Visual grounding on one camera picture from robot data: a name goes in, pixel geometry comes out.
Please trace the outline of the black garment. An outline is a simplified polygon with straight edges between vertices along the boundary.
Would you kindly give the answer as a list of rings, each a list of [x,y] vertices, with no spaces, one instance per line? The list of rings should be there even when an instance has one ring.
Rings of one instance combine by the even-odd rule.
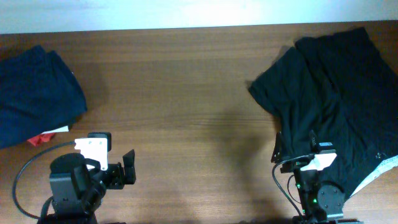
[[[280,119],[281,158],[310,153],[310,132],[332,143],[337,157],[320,178],[347,197],[397,155],[397,75],[362,27],[296,41],[249,92]]]

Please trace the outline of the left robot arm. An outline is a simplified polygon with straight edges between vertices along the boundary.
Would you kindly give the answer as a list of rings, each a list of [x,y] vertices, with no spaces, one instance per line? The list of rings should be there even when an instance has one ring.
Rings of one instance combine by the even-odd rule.
[[[107,190],[122,190],[136,182],[135,151],[110,164],[111,133],[89,133],[74,140],[76,152],[50,164],[52,196],[44,203],[39,223],[97,223],[95,211]]]

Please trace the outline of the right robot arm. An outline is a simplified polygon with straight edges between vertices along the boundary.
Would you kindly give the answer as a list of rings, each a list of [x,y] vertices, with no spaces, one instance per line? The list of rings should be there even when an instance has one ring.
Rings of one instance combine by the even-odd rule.
[[[343,218],[345,194],[338,184],[320,180],[321,172],[336,159],[336,150],[330,142],[319,142],[313,131],[310,131],[309,145],[310,152],[303,156],[283,156],[287,146],[282,133],[278,132],[271,158],[274,164],[272,178],[298,213],[292,218],[292,223],[338,223]],[[291,193],[285,191],[277,180],[275,170],[278,167],[281,173],[291,173],[295,178],[302,208],[298,208]]]

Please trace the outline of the navy blue shorts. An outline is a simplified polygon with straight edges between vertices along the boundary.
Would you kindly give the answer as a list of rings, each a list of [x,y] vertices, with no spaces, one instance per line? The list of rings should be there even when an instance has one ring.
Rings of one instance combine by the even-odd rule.
[[[83,90],[61,57],[36,45],[1,61],[1,147],[70,125],[87,111]]]

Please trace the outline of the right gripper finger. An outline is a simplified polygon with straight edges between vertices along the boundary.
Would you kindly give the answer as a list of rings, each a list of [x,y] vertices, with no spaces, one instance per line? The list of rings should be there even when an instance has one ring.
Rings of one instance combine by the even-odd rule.
[[[281,160],[281,150],[282,150],[282,133],[279,131],[275,137],[274,150],[271,157],[272,163],[279,163]]]
[[[314,130],[311,130],[309,132],[309,138],[310,138],[310,148],[313,153],[318,152],[318,142],[317,142],[317,135],[315,134]]]

